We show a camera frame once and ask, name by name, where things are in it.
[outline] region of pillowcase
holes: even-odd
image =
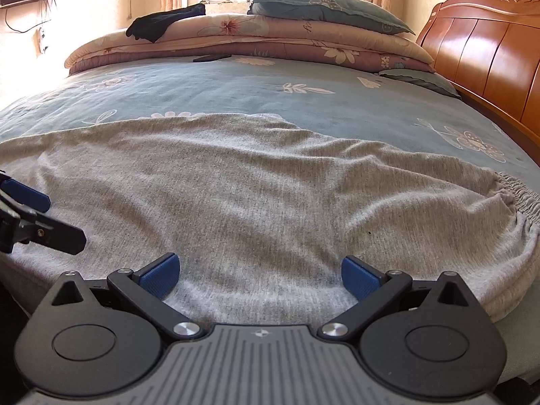
[[[248,15],[328,21],[388,35],[414,32],[398,17],[365,0],[253,0]]]
[[[383,70],[377,74],[384,78],[413,83],[414,85],[430,89],[431,91],[435,91],[435,93],[444,96],[461,99],[461,96],[457,93],[452,83],[437,73],[421,72],[419,70],[393,69]]]

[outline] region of floral pattern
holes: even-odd
[[[366,88],[380,88],[381,87],[380,83],[374,82],[374,81],[366,79],[366,78],[358,77],[358,80],[360,82],[362,82],[362,85],[364,85]]]
[[[258,56],[259,58],[268,58],[268,50],[257,50],[256,48],[253,49],[252,56]]]
[[[239,63],[248,63],[251,65],[274,65],[274,61],[269,61],[268,59],[260,59],[260,58],[238,58],[233,59],[233,62],[239,62]]]
[[[336,58],[336,63],[344,63],[348,59],[350,63],[354,63],[354,57],[359,53],[355,50],[346,50],[343,48],[321,47],[326,50],[325,56],[328,58]]]
[[[444,128],[448,132],[441,132],[437,131],[430,123],[422,120],[421,118],[418,118],[418,122],[420,123],[417,124],[418,126],[422,126],[437,132],[437,134],[444,138],[445,141],[449,142],[452,146],[458,149],[466,148],[476,152],[482,151],[484,154],[488,155],[488,157],[491,157],[500,163],[506,163],[506,159],[503,157],[504,153],[501,150],[497,149],[492,144],[485,143],[480,137],[471,131],[464,131],[461,133],[450,126],[445,126]]]
[[[117,75],[119,72],[120,71],[106,73],[106,75],[114,77],[105,79],[101,82],[93,83],[86,89],[95,90],[96,93],[101,93],[102,91],[117,88],[120,85],[125,85],[126,83],[136,81],[136,74],[126,74],[124,76],[119,76]]]
[[[390,56],[381,56],[381,67],[383,69],[390,68]]]
[[[103,123],[105,120],[107,120],[109,117],[112,117],[118,112],[117,109],[110,109],[108,111],[105,111],[103,114],[99,115],[95,122],[85,122],[82,120],[82,123],[85,125],[99,125]]]
[[[152,113],[150,117],[139,117],[139,118],[168,118],[168,117],[199,117],[201,115],[205,115],[205,113],[188,113],[187,111],[184,111],[182,113],[175,113],[174,111],[167,111],[164,115],[161,113]]]
[[[209,17],[210,26],[202,28],[197,36],[212,35],[254,35],[263,36],[268,33],[268,23],[261,17],[243,19],[241,16]]]
[[[333,10],[342,10],[341,6],[335,0],[310,0],[309,4],[326,6]]]
[[[312,87],[306,87],[305,83],[295,83],[292,84],[290,82],[284,83],[282,87],[283,91],[285,93],[302,93],[306,94],[308,91],[312,93],[319,93],[319,94],[335,94],[333,91],[324,89],[324,88],[312,88]]]

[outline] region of blue gripper pad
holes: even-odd
[[[341,262],[341,280],[343,281],[343,286],[358,301],[363,300],[381,287],[380,275],[383,274],[378,274],[372,274],[349,257],[344,258]]]
[[[13,178],[3,181],[0,184],[0,189],[19,204],[24,204],[40,213],[47,212],[51,207],[51,200],[47,195],[25,186]]]
[[[156,262],[136,272],[136,283],[142,289],[162,300],[172,291],[180,277],[180,259],[176,254],[166,254]]]

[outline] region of logo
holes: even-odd
[[[266,338],[268,335],[271,335],[272,332],[269,332],[268,330],[265,330],[265,329],[259,329],[256,332],[252,332],[252,334],[255,336],[258,336],[259,338]]]

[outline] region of floral quilt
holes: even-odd
[[[332,59],[347,52],[327,48]],[[0,141],[111,121],[217,112],[277,114],[339,138],[378,140],[504,171],[540,192],[540,169],[494,123],[458,99],[316,62],[231,56],[113,64],[0,111]]]
[[[125,29],[77,48],[66,59],[70,74],[148,58],[234,54],[331,63],[378,73],[386,69],[433,72],[433,58],[408,39],[325,21],[214,14],[171,24],[156,42],[126,36]]]

